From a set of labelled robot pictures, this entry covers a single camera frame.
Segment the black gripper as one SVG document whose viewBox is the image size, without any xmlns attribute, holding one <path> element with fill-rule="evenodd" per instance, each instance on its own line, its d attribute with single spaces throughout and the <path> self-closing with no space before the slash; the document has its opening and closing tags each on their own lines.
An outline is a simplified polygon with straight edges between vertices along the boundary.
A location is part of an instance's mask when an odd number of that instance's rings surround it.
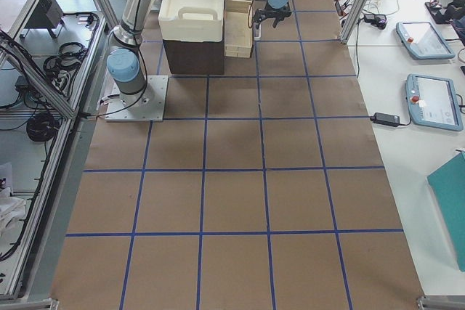
<svg viewBox="0 0 465 310">
<path fill-rule="evenodd" d="M 291 16 L 291 8 L 287 1 L 285 5 L 280 8 L 273 8 L 270 4 L 266 3 L 263 11 L 256 11 L 252 17 L 255 28 L 258 28 L 266 19 L 274 19 L 272 23 L 273 28 L 277 28 L 278 24 L 284 19 Z"/>
</svg>

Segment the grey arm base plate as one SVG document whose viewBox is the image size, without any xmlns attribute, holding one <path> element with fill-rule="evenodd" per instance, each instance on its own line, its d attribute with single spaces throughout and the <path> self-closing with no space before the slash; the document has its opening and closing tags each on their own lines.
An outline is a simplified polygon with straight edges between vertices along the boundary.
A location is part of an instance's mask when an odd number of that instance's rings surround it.
<svg viewBox="0 0 465 310">
<path fill-rule="evenodd" d="M 143 94 L 133 96 L 121 94 L 116 83 L 108 89 L 110 98 L 104 112 L 108 122 L 162 121 L 168 88 L 168 76 L 148 76 L 148 85 Z"/>
</svg>

